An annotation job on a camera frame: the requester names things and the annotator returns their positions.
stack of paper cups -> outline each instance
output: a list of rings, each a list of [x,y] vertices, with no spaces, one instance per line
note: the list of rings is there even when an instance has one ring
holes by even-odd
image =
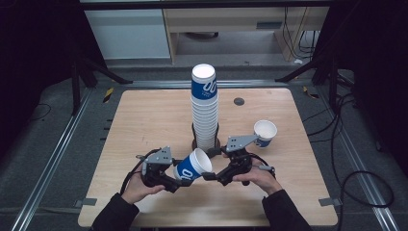
[[[199,64],[191,75],[192,123],[198,148],[207,151],[215,146],[218,126],[216,71],[209,64]]]

gray carpet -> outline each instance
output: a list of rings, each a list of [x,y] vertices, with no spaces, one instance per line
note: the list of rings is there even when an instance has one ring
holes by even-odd
[[[294,66],[263,66],[263,67],[222,67],[217,66],[218,80],[231,79],[270,79],[280,78],[294,69]],[[131,80],[189,80],[190,67],[180,68],[142,68],[114,69],[114,71]],[[319,91],[310,83],[313,72],[305,73],[298,80],[293,80],[287,88],[291,90],[294,101],[302,119],[315,115],[325,109],[321,98],[312,98],[303,92],[302,86],[307,85],[309,92]],[[120,95],[129,88],[119,86],[110,79],[99,75],[99,84],[92,91],[85,113],[67,147],[57,171],[49,184],[40,208],[72,208],[77,199],[86,196],[91,177],[97,165],[104,141],[108,132],[104,128],[110,126],[108,119],[114,118]],[[108,103],[103,103],[107,88],[115,87]],[[340,89],[341,94],[348,90]],[[51,86],[42,95],[41,103],[51,106],[48,115],[30,121],[9,153],[10,159],[1,166],[0,178],[0,230],[10,230],[16,213],[24,205],[31,190],[34,188],[43,168],[58,143],[64,127],[70,119],[72,96],[70,81],[63,81]],[[344,130],[349,134],[354,146],[361,155],[369,170],[387,180],[395,193],[395,203],[390,207],[400,230],[408,230],[408,180],[403,175],[394,158],[387,153],[378,152],[375,140],[370,134],[366,120],[359,109],[352,103],[344,106],[342,119]],[[45,115],[46,106],[38,106],[33,118]],[[315,132],[331,121],[329,113],[324,112],[304,122],[308,133]],[[330,139],[331,129],[310,137],[310,141]],[[335,181],[330,166],[330,142],[312,142],[323,179],[332,197],[338,197],[340,188]],[[339,176],[343,179],[352,171],[344,147],[335,141],[335,163]],[[347,188],[360,198],[365,198],[356,179],[347,184]],[[387,198],[387,191],[382,191]],[[79,227],[78,215],[54,214],[38,212],[32,219],[28,230],[87,230]],[[314,227],[315,230],[336,230],[335,227]],[[382,230],[371,207],[363,206],[349,197],[344,199],[343,230]]]

blue and white paper cup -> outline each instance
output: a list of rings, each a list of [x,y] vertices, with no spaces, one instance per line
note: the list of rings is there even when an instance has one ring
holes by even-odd
[[[255,145],[260,148],[267,147],[278,132],[275,124],[268,120],[259,120],[254,125],[254,134],[258,136]]]
[[[191,74],[191,100],[198,105],[217,101],[216,70],[209,64],[198,64]]]
[[[213,166],[207,154],[202,149],[195,148],[186,159],[174,167],[174,177],[178,180],[195,180],[203,172],[212,170]]]

black sleeve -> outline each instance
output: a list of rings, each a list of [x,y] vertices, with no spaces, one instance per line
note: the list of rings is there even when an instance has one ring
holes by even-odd
[[[128,204],[116,193],[106,207],[93,221],[93,231],[128,231],[133,219],[139,213],[136,205]]]
[[[311,231],[303,216],[297,211],[286,191],[278,191],[262,200],[272,231]]]

wooden table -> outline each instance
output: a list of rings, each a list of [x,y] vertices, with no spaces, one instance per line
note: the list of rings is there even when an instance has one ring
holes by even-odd
[[[287,89],[218,90],[218,138],[225,145],[228,136],[253,133],[259,119],[273,121],[277,136],[266,149],[247,147],[276,168],[276,176],[299,212],[311,225],[335,225],[333,206],[321,207],[320,198],[329,197],[315,155],[309,144],[292,94]],[[241,97],[244,105],[234,99]],[[184,159],[191,152],[190,90],[128,90],[120,100],[109,136],[93,175],[87,198],[97,198],[95,206],[84,205],[81,226],[91,226],[109,202],[127,172],[137,163],[136,155],[169,145],[172,156]],[[215,172],[228,159],[212,159]],[[172,175],[173,167],[167,170]],[[159,192],[138,202],[140,213],[133,225],[139,227],[268,226],[261,200],[266,194],[254,184],[245,187],[233,182],[223,187],[217,181],[198,178],[176,193]]]

